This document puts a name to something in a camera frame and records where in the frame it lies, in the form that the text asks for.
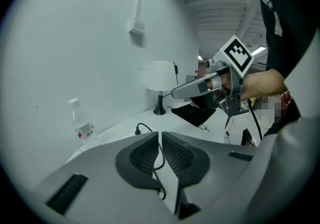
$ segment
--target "black cloth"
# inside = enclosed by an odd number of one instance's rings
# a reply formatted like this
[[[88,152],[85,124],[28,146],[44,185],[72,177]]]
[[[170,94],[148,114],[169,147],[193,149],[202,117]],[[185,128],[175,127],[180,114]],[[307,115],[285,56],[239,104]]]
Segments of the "black cloth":
[[[284,78],[291,73],[306,52],[317,29],[314,16],[309,15],[309,5],[303,0],[271,0],[270,9],[260,0],[261,13],[266,28],[268,57],[266,70],[275,69]],[[282,36],[275,34],[276,11]],[[294,101],[288,105],[287,115],[279,123],[274,123],[266,135],[277,133],[286,124],[300,117]]]
[[[211,117],[214,112],[216,112],[216,110],[212,108],[200,109],[196,106],[191,106],[188,104],[182,107],[173,108],[171,112],[186,120],[190,124],[198,127],[207,121],[208,118]]]

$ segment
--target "white wall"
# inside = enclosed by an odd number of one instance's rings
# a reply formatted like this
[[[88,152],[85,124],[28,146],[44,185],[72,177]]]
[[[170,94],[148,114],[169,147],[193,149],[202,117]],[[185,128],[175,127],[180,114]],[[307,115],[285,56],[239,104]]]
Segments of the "white wall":
[[[150,61],[175,62],[180,84],[194,74],[197,27],[183,0],[142,0],[143,40],[128,33],[135,6],[136,0],[11,6],[0,38],[0,146],[16,183],[32,190],[81,146],[70,99],[80,99],[101,132],[154,107],[157,94],[143,85]]]

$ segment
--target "bottle cap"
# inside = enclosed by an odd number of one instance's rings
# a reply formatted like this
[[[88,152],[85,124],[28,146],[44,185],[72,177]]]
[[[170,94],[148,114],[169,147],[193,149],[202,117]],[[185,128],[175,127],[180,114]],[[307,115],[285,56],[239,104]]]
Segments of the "bottle cap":
[[[75,107],[79,107],[80,106],[80,102],[77,98],[73,98],[69,100],[69,107],[71,109],[75,108]]]

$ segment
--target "person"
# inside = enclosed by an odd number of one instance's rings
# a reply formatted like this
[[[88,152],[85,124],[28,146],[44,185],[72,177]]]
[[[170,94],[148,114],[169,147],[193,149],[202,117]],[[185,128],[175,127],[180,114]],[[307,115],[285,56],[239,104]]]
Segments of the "person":
[[[276,6],[272,1],[260,0],[268,50],[266,69],[244,77],[241,101],[286,92],[285,78],[300,61],[317,29],[316,23],[310,17],[302,15],[306,10],[297,4],[297,0],[274,0]],[[220,78],[222,86],[230,89],[229,75],[224,74]],[[207,81],[207,87],[212,89],[211,80]],[[299,117],[299,110],[294,100],[291,100],[286,116],[274,123],[264,136],[277,133],[283,126]]]

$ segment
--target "black slot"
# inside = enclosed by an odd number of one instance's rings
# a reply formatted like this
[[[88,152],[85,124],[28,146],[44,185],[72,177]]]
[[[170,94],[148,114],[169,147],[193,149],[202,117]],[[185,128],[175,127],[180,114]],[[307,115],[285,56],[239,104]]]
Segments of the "black slot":
[[[253,155],[250,155],[250,154],[243,154],[243,153],[238,153],[238,152],[230,152],[228,154],[229,157],[233,157],[233,158],[237,158],[237,159],[241,159],[241,160],[245,160],[245,161],[248,161],[250,162],[251,159],[254,157]]]
[[[84,175],[72,175],[72,177],[58,190],[58,192],[46,203],[46,205],[55,210],[57,213],[64,215],[87,180],[88,177]]]

